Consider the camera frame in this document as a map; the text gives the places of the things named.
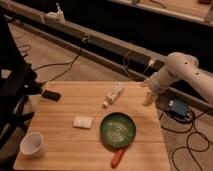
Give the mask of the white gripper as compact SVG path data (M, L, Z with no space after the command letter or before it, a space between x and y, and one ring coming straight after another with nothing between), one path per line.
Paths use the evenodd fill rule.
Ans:
M160 74L155 72L152 76L145 79L142 83L142 87L148 87L151 91L148 91L143 102L144 106L152 105L158 98L157 94L165 92L173 83L173 79L168 74Z

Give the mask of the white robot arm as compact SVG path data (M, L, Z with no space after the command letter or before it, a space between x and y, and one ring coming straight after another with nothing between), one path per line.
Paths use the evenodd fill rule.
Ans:
M181 52L167 55L164 66L141 83L149 88L143 105L150 106L173 83L184 80L213 106L213 76L199 69L198 65L197 58L192 55Z

